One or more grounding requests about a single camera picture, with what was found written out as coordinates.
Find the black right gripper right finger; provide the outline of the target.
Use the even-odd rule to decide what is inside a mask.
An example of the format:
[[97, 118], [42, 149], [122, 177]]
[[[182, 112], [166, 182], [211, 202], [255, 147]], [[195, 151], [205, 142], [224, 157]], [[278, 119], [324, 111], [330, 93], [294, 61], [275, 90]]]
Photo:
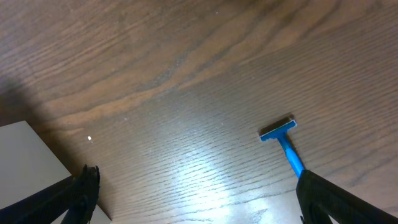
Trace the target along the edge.
[[304, 224], [391, 223], [397, 217], [367, 203], [310, 170], [303, 170], [296, 188]]

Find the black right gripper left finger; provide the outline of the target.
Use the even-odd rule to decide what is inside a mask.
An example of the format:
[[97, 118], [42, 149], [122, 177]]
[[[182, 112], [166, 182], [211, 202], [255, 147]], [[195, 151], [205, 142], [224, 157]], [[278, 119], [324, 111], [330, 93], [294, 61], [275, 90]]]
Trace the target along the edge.
[[84, 166], [78, 177], [67, 177], [1, 209], [1, 223], [89, 223], [100, 191], [98, 166]]

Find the white cardboard box pink inside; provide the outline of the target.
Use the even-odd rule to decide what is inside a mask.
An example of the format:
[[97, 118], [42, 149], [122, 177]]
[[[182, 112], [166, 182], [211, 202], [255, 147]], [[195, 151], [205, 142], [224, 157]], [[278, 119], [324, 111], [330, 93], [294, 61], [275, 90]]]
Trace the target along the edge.
[[[27, 122], [1, 127], [1, 209], [70, 176]], [[61, 215], [52, 223], [62, 223], [63, 218]], [[96, 204], [89, 223], [110, 221]]]

